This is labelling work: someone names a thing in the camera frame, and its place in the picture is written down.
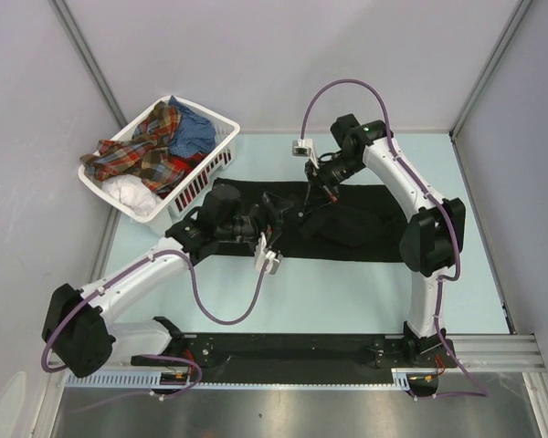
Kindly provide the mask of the black long sleeve shirt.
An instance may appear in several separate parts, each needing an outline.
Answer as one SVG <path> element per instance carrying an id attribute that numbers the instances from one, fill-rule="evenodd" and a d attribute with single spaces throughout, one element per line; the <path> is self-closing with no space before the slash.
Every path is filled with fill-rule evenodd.
<path id="1" fill-rule="evenodd" d="M 338 203 L 299 216 L 306 182 L 252 182 L 218 178 L 215 184 L 236 187 L 249 207 L 264 192 L 293 202 L 284 215 L 281 237 L 274 248 L 287 258 L 346 262 L 401 263 L 399 243 L 406 217 L 383 185 L 343 185 Z"/>

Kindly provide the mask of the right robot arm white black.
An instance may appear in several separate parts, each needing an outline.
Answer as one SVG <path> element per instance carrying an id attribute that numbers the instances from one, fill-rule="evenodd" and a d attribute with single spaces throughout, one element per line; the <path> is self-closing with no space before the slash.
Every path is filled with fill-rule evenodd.
<path id="1" fill-rule="evenodd" d="M 403 354 L 414 366 L 424 366 L 437 348 L 446 345 L 442 323 L 443 288 L 459 275 L 466 218 L 465 204 L 433 189 L 398 146 L 382 120 L 362 124 L 352 114 L 338 118 L 331 133 L 339 150 L 323 159 L 312 140 L 300 137 L 292 153 L 306 158 L 305 175 L 331 203 L 340 199 L 341 183 L 361 170 L 380 178 L 407 221 L 399 252 L 412 273 L 410 312 L 403 326 Z"/>

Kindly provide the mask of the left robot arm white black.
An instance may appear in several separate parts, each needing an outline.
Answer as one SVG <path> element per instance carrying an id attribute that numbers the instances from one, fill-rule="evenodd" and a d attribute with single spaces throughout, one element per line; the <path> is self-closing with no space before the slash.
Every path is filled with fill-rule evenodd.
<path id="1" fill-rule="evenodd" d="M 202 302 L 195 268 L 222 244 L 246 245 L 253 251 L 258 276 L 275 274 L 282 256 L 273 246 L 282 235 L 284 216 L 292 205 L 288 199 L 264 192 L 258 203 L 246 206 L 236 187 L 218 184 L 144 255 L 83 287 L 58 287 L 52 293 L 41 333 L 45 342 L 40 360 L 43 371 L 70 370 L 78 378 L 88 377 L 116 350 L 166 365 L 176 363 L 183 356 L 184 343 L 168 320 L 155 318 L 145 324 L 120 324 L 117 320 L 160 283 L 181 273 L 189 274 L 195 303 L 207 318 L 221 326 L 241 323 L 257 302 L 252 300 L 237 318 L 216 317 Z"/>

